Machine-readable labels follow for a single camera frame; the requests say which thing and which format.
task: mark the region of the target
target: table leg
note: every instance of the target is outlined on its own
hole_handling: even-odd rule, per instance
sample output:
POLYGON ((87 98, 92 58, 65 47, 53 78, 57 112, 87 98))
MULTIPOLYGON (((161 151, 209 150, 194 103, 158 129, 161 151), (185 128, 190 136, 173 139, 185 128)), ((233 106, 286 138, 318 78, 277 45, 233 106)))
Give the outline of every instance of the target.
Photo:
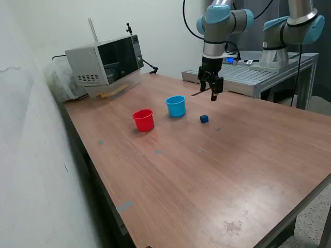
POLYGON ((298 98, 296 102, 296 107, 298 109, 307 110, 309 108, 315 71, 316 65, 312 65, 306 70, 300 72, 298 82, 298 98))
POLYGON ((296 218, 266 248, 277 248, 294 235, 296 218))
POLYGON ((331 247, 331 209, 327 215, 326 223, 323 230, 323 235, 319 248, 330 248, 331 247))

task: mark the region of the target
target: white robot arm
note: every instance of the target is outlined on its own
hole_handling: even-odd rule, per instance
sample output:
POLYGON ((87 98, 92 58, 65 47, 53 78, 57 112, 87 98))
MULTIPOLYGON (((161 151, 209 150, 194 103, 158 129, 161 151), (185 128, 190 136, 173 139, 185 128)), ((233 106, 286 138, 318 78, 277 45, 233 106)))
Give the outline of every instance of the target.
MULTIPOLYGON (((212 101, 223 91, 223 78, 218 76, 218 72, 222 67, 224 40, 230 34, 247 30, 254 21, 250 10, 231 10, 232 4, 232 0, 214 0, 205 15, 197 21, 197 30, 204 35, 202 65, 198 74, 200 90, 204 91, 208 82, 212 89, 212 101)), ((289 17, 264 24, 260 67, 281 68, 289 62, 287 45, 311 44, 320 37, 325 20, 313 8, 312 0, 289 0, 289 9, 289 17)))

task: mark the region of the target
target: blue light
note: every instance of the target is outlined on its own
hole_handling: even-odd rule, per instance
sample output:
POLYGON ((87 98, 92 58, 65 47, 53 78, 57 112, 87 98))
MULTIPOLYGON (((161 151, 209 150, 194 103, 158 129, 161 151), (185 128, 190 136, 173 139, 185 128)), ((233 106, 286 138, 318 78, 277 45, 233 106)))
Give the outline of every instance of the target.
POLYGON ((233 58, 225 58, 226 62, 230 63, 230 64, 233 64, 233 58))

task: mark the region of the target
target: white wall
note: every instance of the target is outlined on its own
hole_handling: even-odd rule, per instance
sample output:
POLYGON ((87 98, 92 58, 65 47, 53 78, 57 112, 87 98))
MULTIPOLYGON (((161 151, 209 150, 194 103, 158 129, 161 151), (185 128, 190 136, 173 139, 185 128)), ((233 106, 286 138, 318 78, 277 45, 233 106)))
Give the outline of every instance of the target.
MULTIPOLYGON (((187 0, 187 20, 195 28, 209 0, 187 0)), ((143 57, 159 73, 181 78, 198 68, 203 42, 192 36, 182 18, 182 0, 8 0, 41 69, 52 56, 94 42, 88 18, 101 40, 138 34, 143 57)), ((143 72, 150 71, 145 66, 143 72)))
POLYGON ((102 247, 83 161, 4 0, 0 33, 0 247, 102 247))

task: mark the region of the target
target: plastic cup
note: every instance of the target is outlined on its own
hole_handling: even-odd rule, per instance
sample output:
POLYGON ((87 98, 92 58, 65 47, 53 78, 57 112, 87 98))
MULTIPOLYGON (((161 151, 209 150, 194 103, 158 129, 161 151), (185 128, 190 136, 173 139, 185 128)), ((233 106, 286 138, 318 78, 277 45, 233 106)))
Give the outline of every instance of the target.
POLYGON ((139 110, 133 114, 139 132, 148 132, 154 128, 153 111, 139 110))
POLYGON ((170 117, 182 117, 186 114, 184 96, 174 96, 166 99, 170 117))

